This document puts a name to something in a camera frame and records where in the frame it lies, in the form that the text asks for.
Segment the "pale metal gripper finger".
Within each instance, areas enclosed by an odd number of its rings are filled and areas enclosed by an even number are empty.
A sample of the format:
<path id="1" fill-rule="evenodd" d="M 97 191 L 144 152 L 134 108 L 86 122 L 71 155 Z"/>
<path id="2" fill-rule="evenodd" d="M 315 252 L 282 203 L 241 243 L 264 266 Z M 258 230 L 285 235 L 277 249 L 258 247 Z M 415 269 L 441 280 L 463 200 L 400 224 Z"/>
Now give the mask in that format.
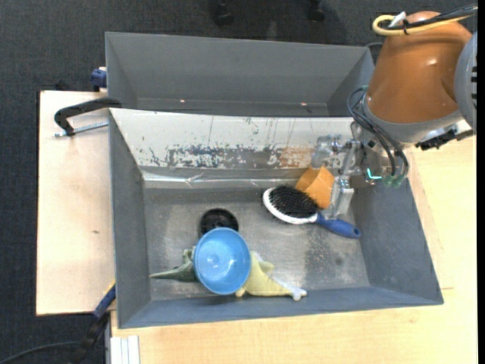
<path id="1" fill-rule="evenodd" d="M 311 166 L 313 168 L 324 167 L 329 170 L 339 170 L 343 166 L 345 155 L 346 145 L 343 143 L 341 134 L 320 136 L 311 155 Z"/>
<path id="2" fill-rule="evenodd" d="M 354 192 L 350 184 L 350 177 L 339 176 L 335 178 L 330 195 L 330 218 L 338 218 L 348 213 Z"/>

